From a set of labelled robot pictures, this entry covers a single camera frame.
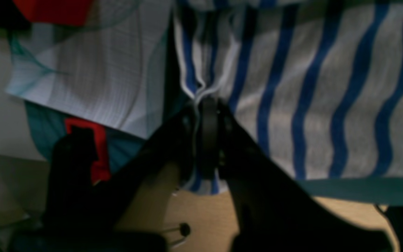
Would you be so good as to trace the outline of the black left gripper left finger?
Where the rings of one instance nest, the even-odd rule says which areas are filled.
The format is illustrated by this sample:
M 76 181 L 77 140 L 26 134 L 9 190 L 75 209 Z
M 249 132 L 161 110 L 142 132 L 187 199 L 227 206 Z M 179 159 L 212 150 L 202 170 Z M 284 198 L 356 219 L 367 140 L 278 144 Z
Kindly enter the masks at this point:
M 168 245 L 158 232 L 115 231 L 116 223 L 145 181 L 155 177 L 170 161 L 176 161 L 182 179 L 192 175 L 192 133 L 197 124 L 193 104 L 187 104 L 158 128 L 139 152 L 108 181 L 95 185 L 106 204 L 105 217 L 83 225 L 58 225 L 19 231 L 9 244 L 10 252 L 166 252 Z

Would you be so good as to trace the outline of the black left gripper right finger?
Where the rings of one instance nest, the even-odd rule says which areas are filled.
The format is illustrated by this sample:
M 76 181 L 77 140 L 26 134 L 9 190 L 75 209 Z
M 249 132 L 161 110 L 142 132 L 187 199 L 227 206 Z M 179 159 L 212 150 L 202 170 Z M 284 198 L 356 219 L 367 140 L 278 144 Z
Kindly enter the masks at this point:
M 239 234 L 232 252 L 392 252 L 389 237 L 332 214 L 266 156 L 226 105 L 200 102 L 200 176 L 226 181 Z

